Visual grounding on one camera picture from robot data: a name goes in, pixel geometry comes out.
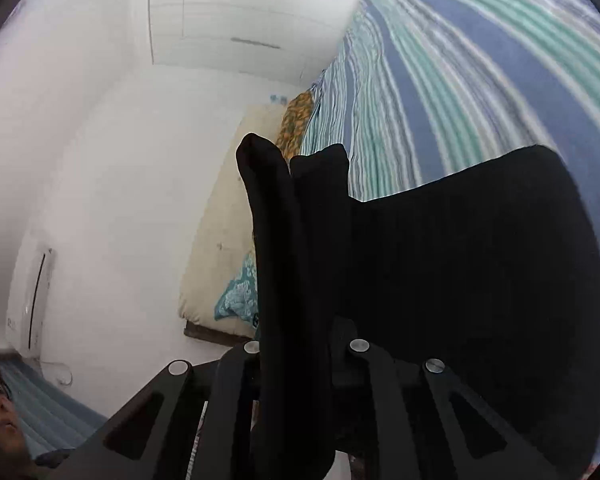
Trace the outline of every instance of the person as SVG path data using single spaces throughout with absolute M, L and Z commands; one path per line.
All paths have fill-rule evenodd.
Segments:
M 43 479 L 67 457 L 68 450 L 58 450 L 33 460 L 22 433 L 18 414 L 11 401 L 11 391 L 0 373 L 0 451 L 10 469 L 19 478 Z

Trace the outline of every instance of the blue floral fabric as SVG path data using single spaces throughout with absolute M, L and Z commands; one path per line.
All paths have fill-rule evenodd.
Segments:
M 251 251 L 244 257 L 240 271 L 229 282 L 214 309 L 216 319 L 232 316 L 258 327 L 256 258 Z

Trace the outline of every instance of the white wall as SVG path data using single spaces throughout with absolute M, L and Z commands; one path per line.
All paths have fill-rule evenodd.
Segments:
M 303 90 L 148 66 L 94 109 L 32 220 L 57 251 L 42 358 L 71 368 L 75 399 L 108 416 L 170 360 L 225 351 L 183 335 L 180 277 L 244 107 Z
M 27 218 L 62 150 L 134 63 L 129 0 L 23 0 L 0 31 L 0 339 Z

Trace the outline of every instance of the orange patterned cloth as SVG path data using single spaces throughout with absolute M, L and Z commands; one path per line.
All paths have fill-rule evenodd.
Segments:
M 287 164 L 293 156 L 300 153 L 302 138 L 313 111 L 314 98 L 310 90 L 302 92 L 286 108 L 285 116 L 280 124 L 280 133 L 276 139 L 276 146 L 280 148 Z

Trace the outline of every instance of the striped bed sheet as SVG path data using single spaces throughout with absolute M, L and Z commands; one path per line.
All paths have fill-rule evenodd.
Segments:
M 337 142 L 363 201 L 549 146 L 600 244 L 600 14 L 589 0 L 362 0 L 301 153 Z

